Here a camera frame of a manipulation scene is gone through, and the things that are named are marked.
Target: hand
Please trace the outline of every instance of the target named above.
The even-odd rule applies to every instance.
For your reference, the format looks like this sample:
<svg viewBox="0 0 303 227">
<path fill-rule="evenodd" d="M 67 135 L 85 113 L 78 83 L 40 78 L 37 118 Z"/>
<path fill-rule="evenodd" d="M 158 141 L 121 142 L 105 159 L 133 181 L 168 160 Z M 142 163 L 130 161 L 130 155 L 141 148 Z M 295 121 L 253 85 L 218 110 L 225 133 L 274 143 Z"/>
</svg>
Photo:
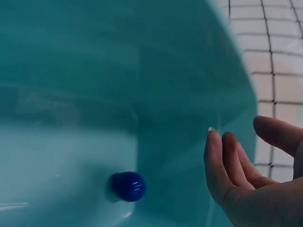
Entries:
<svg viewBox="0 0 303 227">
<path fill-rule="evenodd" d="M 207 137 L 204 162 L 208 189 L 236 227 L 303 227 L 303 129 L 258 116 L 254 129 L 265 142 L 294 157 L 294 179 L 263 177 L 232 133 Z"/>
</svg>

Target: blue marble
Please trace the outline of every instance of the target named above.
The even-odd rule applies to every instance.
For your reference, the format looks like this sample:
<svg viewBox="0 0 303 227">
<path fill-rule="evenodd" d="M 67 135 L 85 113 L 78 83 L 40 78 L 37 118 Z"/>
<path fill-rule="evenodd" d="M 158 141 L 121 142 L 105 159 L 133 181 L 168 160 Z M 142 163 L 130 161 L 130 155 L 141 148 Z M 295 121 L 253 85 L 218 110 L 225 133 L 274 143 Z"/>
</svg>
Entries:
<svg viewBox="0 0 303 227">
<path fill-rule="evenodd" d="M 116 173 L 112 176 L 111 186 L 114 193 L 122 200 L 135 202 L 146 192 L 144 179 L 134 172 Z"/>
</svg>

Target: finger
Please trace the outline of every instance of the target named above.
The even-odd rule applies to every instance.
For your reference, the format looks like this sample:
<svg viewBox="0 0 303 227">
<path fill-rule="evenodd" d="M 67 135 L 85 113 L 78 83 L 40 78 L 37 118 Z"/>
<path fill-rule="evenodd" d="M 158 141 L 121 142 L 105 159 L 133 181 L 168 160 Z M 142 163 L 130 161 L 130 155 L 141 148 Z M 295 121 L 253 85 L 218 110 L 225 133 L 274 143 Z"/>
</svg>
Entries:
<svg viewBox="0 0 303 227">
<path fill-rule="evenodd" d="M 255 189 L 245 177 L 239 157 L 238 142 L 234 134 L 225 133 L 222 137 L 223 143 L 223 163 L 229 179 L 236 186 L 247 189 Z"/>
<path fill-rule="evenodd" d="M 294 157 L 294 176 L 297 179 L 303 176 L 303 140 L 299 144 Z"/>
<path fill-rule="evenodd" d="M 222 140 L 219 133 L 210 131 L 207 136 L 204 163 L 207 187 L 213 199 L 223 205 L 228 194 L 235 188 L 223 165 Z"/>
<path fill-rule="evenodd" d="M 268 177 L 262 176 L 262 174 L 256 169 L 256 167 L 251 163 L 249 158 L 246 155 L 245 150 L 243 149 L 240 143 L 237 144 L 238 147 L 238 156 L 244 171 L 246 179 L 254 186 L 256 189 L 278 183 Z"/>
<path fill-rule="evenodd" d="M 256 134 L 265 142 L 295 156 L 295 151 L 303 139 L 303 129 L 286 122 L 264 116 L 254 119 Z"/>
</svg>

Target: white tile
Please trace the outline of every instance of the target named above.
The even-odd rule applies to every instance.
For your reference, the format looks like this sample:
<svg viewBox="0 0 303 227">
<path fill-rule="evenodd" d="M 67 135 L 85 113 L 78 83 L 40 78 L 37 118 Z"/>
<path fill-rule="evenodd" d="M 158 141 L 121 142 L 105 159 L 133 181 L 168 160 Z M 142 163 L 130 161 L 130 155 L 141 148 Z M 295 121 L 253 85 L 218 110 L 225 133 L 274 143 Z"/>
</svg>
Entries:
<svg viewBox="0 0 303 227">
<path fill-rule="evenodd" d="M 300 21 L 303 21 L 303 9 L 296 9 L 298 18 Z"/>
<path fill-rule="evenodd" d="M 303 58 L 286 54 L 273 54 L 275 73 L 303 73 Z"/>
<path fill-rule="evenodd" d="M 289 19 L 296 21 L 294 11 L 291 8 L 264 7 L 267 18 Z"/>
<path fill-rule="evenodd" d="M 287 182 L 293 179 L 293 168 L 273 167 L 271 178 L 278 182 Z"/>
<path fill-rule="evenodd" d="M 284 38 L 284 37 L 271 37 L 272 51 L 283 51 L 303 54 L 303 41 L 300 39 Z"/>
<path fill-rule="evenodd" d="M 301 37 L 299 24 L 286 21 L 267 21 L 269 34 L 295 35 Z"/>
<path fill-rule="evenodd" d="M 268 74 L 253 74 L 251 78 L 254 82 L 258 100 L 273 99 L 273 79 Z"/>
<path fill-rule="evenodd" d="M 270 169 L 270 166 L 257 166 L 256 168 L 257 168 L 257 170 L 259 170 L 259 172 L 260 172 L 263 176 L 266 176 L 266 177 L 269 176 L 269 169 Z"/>
<path fill-rule="evenodd" d="M 270 163 L 270 150 L 271 146 L 258 137 L 256 143 L 255 163 Z"/>
<path fill-rule="evenodd" d="M 238 18 L 264 18 L 262 7 L 234 7 L 231 8 L 231 19 Z"/>
<path fill-rule="evenodd" d="M 234 33 L 265 33 L 266 25 L 264 20 L 244 20 L 232 21 L 232 29 Z"/>
<path fill-rule="evenodd" d="M 263 5 L 291 7 L 289 0 L 263 0 Z"/>
<path fill-rule="evenodd" d="M 267 36 L 239 35 L 236 38 L 242 49 L 269 50 Z"/>
<path fill-rule="evenodd" d="M 303 7 L 303 1 L 302 0 L 293 0 L 294 7 Z"/>
<path fill-rule="evenodd" d="M 260 5 L 260 0 L 231 0 L 231 6 Z"/>
<path fill-rule="evenodd" d="M 243 54 L 250 72 L 271 72 L 270 54 L 245 52 Z"/>
<path fill-rule="evenodd" d="M 303 106 L 276 104 L 276 118 L 297 127 L 303 127 Z"/>
<path fill-rule="evenodd" d="M 228 6 L 228 0 L 215 0 L 214 3 L 219 7 Z"/>
<path fill-rule="evenodd" d="M 303 78 L 275 76 L 276 101 L 303 102 Z"/>
<path fill-rule="evenodd" d="M 274 148 L 273 164 L 293 165 L 294 158 L 279 148 Z"/>
<path fill-rule="evenodd" d="M 273 117 L 274 105 L 273 103 L 259 103 L 258 105 L 258 115 Z"/>
</svg>

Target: fingernail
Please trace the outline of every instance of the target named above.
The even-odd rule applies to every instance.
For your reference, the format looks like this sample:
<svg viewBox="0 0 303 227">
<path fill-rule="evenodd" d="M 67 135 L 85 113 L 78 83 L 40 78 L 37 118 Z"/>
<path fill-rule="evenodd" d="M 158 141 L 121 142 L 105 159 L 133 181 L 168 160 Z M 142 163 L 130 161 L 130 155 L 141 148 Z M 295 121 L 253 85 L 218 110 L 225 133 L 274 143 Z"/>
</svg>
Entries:
<svg viewBox="0 0 303 227">
<path fill-rule="evenodd" d="M 216 129 L 214 129 L 213 127 L 209 127 L 208 128 L 208 131 L 210 132 L 210 131 L 216 131 Z"/>
</svg>

